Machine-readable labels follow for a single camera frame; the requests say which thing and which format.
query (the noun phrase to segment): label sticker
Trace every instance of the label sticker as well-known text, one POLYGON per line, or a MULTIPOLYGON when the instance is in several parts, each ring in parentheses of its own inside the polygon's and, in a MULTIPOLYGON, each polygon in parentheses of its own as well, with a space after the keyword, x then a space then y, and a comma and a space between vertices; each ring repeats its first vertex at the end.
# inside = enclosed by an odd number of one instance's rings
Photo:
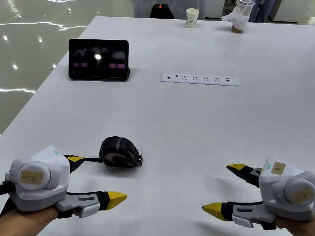
POLYGON ((308 200, 308 199, 314 199, 315 195, 314 192, 306 187, 304 189, 302 189, 301 191, 292 194, 290 196, 290 199, 294 202, 294 203, 303 203, 304 201, 308 200))
POLYGON ((281 176, 282 173, 284 172, 284 169, 285 169, 285 163, 276 162, 272 168, 271 173, 281 176))
POLYGON ((22 171, 20 175, 21 183, 41 184, 44 178, 43 172, 22 171))

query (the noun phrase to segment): plastic cup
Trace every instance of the plastic cup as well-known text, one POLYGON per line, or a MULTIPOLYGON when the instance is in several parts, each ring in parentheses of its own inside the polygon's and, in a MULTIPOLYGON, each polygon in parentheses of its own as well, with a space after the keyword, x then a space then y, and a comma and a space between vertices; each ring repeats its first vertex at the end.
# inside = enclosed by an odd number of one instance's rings
POLYGON ((186 13, 186 26, 188 28, 195 28, 197 25, 199 10, 195 8, 188 8, 186 13))
MULTIPOLYGON (((250 16, 254 6, 255 2, 253 0, 237 0, 235 8, 240 15, 248 17, 250 16)), ((244 30, 240 30, 233 25, 232 31, 235 33, 242 33, 244 30)))

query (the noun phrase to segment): human hand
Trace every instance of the human hand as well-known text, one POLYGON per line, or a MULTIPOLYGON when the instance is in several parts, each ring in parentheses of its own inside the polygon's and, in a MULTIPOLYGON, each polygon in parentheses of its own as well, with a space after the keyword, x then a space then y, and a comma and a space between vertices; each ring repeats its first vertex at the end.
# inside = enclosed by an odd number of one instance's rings
POLYGON ((58 211, 49 207, 40 211, 12 210, 0 218, 1 236, 35 236, 58 217, 58 211))
POLYGON ((276 225, 280 229, 287 229, 294 236, 315 236, 315 220, 294 221, 279 217, 276 225))

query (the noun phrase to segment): power outlet socket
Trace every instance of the power outlet socket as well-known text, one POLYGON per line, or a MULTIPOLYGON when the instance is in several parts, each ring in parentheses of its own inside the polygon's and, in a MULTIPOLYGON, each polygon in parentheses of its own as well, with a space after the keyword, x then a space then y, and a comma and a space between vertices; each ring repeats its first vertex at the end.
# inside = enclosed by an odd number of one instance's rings
POLYGON ((161 81, 189 84, 205 84, 205 85, 224 85, 224 86, 239 86, 237 78, 215 75, 188 75, 176 73, 162 74, 161 81))

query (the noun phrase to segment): tape measure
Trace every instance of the tape measure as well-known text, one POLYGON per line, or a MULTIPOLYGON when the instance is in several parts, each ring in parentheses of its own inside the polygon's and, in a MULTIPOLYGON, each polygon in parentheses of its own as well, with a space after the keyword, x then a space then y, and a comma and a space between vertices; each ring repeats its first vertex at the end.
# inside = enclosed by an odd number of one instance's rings
POLYGON ((99 158, 86 158, 75 155, 64 155, 70 162, 70 173, 75 171, 83 162, 103 162, 111 167, 132 168, 142 165, 142 155, 133 143, 118 136, 105 139, 99 151, 99 158))
POLYGON ((100 147, 99 157, 105 165, 132 168, 142 165, 142 155, 133 143, 118 136, 105 139, 100 147))

